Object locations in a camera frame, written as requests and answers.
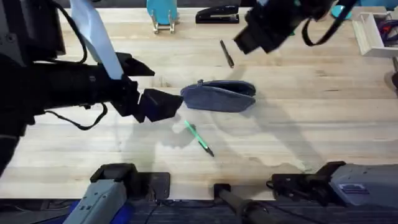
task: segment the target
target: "wooden tabletop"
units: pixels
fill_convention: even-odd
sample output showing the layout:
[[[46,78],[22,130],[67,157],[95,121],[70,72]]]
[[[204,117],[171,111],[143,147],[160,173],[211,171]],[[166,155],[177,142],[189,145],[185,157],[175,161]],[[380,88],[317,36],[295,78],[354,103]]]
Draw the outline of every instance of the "wooden tabletop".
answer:
[[[143,88],[179,94],[204,80],[245,80],[257,88],[256,104],[243,113],[190,110],[138,124],[109,114],[90,131],[46,114],[27,130],[0,179],[1,198],[80,198],[102,164],[134,163],[139,171],[170,172],[170,198],[212,198],[214,183],[230,183],[243,197],[271,199],[265,181],[274,173],[316,172],[327,161],[398,163],[398,100],[390,87],[390,59],[359,54],[350,21],[329,42],[307,47],[296,35],[271,54],[244,55],[233,42],[246,25],[195,24],[200,9],[179,9],[176,33],[155,35],[145,9],[100,9],[115,50],[142,60],[156,76],[134,78]],[[247,9],[241,9],[241,18]],[[332,18],[310,24],[312,39]],[[80,45],[62,19],[67,59]],[[236,64],[228,67],[223,39]],[[101,107],[57,110],[83,124]],[[215,153],[210,157],[184,120]]]

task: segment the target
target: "pen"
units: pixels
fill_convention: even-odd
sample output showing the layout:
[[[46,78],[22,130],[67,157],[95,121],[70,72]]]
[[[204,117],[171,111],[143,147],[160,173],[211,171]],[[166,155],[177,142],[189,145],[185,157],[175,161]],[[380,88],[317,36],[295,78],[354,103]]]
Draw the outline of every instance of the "pen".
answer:
[[[191,126],[188,121],[185,121],[185,125],[192,132],[192,134],[198,139],[199,144],[202,148],[209,153],[212,157],[214,157],[213,151],[208,147],[208,145],[204,142],[204,140],[199,136],[199,134],[195,131],[195,129]]]
[[[226,60],[228,61],[229,67],[234,68],[234,66],[235,66],[234,61],[232,60],[231,56],[229,55],[229,53],[225,47],[224,41],[220,40],[220,44],[221,44],[221,48],[223,49]]]

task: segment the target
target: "blue pouch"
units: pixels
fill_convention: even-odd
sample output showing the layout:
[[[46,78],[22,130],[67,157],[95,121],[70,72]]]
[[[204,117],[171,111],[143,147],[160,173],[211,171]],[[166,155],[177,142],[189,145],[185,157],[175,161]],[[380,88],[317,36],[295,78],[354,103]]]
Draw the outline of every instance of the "blue pouch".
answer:
[[[198,110],[241,112],[256,102],[254,85],[245,81],[217,80],[189,85],[181,90],[188,108]]]

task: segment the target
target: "black pen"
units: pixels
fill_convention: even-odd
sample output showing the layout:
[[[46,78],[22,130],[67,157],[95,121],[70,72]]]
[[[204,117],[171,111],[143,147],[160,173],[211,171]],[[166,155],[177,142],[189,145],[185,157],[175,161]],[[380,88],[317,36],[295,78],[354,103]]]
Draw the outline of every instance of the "black pen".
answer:
[[[224,41],[220,40],[220,44],[221,44],[221,48],[223,49],[224,55],[226,57],[226,60],[228,61],[229,67],[234,68],[234,65],[235,65],[234,61],[232,60],[231,56],[229,55],[229,53],[228,53],[228,51],[227,51],[227,49],[225,47]]]

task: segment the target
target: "stapler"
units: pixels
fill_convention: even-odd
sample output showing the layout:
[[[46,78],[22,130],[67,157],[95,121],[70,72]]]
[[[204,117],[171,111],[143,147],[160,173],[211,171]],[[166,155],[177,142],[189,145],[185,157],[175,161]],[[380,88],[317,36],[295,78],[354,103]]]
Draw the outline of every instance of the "stapler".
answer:
[[[197,24],[238,24],[239,6],[216,6],[198,12]]]

